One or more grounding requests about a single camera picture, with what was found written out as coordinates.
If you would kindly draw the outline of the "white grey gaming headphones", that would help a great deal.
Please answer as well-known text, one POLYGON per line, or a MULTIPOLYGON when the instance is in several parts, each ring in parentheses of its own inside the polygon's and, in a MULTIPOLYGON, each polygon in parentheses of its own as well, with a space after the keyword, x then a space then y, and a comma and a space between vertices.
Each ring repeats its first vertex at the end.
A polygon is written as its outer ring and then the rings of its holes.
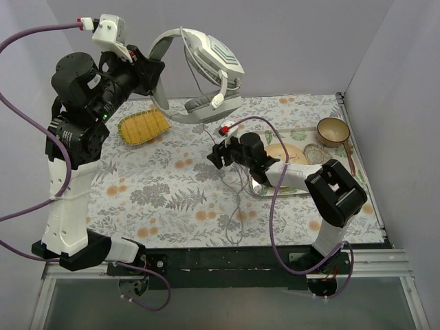
POLYGON ((187 63, 217 90, 185 103, 185 114, 170 108, 162 82, 152 91, 151 100, 162 114, 182 124, 210 123, 228 117, 242 105, 241 81, 244 69, 224 43, 203 32, 179 27, 160 34, 149 50, 148 58, 160 61, 177 37, 184 43, 187 63))

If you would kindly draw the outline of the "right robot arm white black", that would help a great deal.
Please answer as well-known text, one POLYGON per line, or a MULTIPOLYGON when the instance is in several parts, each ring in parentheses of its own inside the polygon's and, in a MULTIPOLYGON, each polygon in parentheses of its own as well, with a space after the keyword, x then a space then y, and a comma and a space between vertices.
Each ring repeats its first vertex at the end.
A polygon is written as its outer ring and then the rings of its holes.
POLYGON ((268 187, 284 186, 310 194, 322 217, 322 224, 310 252, 297 264, 304 274, 316 270, 327 273, 336 265, 335 255, 342 249, 348 226, 367 202, 364 189, 336 159, 324 164, 286 163, 269 156, 256 133, 228 137, 208 154, 218 169, 233 163, 249 169, 252 179, 268 187))

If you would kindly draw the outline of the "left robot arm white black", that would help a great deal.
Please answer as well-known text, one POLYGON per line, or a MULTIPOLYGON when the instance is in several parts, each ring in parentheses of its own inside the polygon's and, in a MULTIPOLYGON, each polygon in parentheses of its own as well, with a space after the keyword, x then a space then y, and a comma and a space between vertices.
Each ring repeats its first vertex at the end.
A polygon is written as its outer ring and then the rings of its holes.
POLYGON ((32 244, 35 256, 57 259, 70 271, 105 261, 122 263, 132 275, 145 270, 142 244, 94 232, 86 218, 91 184, 109 136, 107 121, 131 94, 150 95, 164 68, 164 62, 146 58, 133 45, 127 59, 107 51, 95 62, 87 53, 74 52, 57 62, 51 79, 57 97, 45 145, 54 200, 45 233, 32 244))

